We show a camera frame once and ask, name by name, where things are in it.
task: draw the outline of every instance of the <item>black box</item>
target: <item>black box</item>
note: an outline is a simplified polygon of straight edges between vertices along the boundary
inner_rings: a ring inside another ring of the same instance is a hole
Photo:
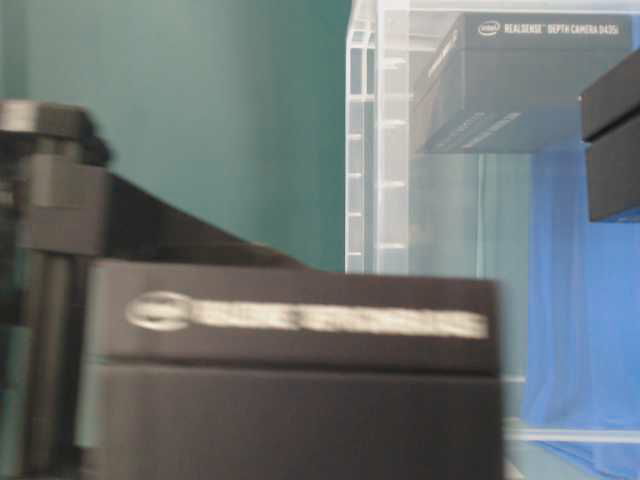
[[[580,135],[580,92],[631,51],[621,15],[461,14],[414,85],[412,147],[531,153]]]
[[[582,136],[593,142],[640,110],[640,52],[602,76],[582,94]]]
[[[640,117],[599,138],[587,151],[592,221],[640,222]]]
[[[97,479],[502,478],[492,282],[100,261],[91,291]]]

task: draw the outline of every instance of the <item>intel logo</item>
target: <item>intel logo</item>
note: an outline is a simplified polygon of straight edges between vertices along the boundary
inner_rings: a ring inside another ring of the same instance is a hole
[[[500,32],[501,28],[502,25],[500,25],[500,22],[490,20],[488,22],[484,22],[478,27],[478,33],[483,37],[493,37]]]
[[[127,320],[138,327],[157,332],[174,332],[189,326],[192,301],[172,292],[146,293],[126,310]]]

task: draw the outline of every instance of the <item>green wall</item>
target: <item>green wall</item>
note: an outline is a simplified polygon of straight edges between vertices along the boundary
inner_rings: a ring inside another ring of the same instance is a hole
[[[343,268],[349,0],[0,0],[4,95],[84,105],[114,169]]]

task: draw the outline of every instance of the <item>box lid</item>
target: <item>box lid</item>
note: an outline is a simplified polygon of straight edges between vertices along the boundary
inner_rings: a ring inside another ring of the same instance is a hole
[[[102,261],[90,309],[112,360],[497,373],[487,281]]]

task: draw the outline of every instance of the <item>blue cloth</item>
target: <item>blue cloth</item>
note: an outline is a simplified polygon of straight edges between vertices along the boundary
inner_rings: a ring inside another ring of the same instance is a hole
[[[640,225],[589,223],[584,152],[532,162],[523,418],[640,429]],[[603,478],[640,477],[640,446],[550,443]]]

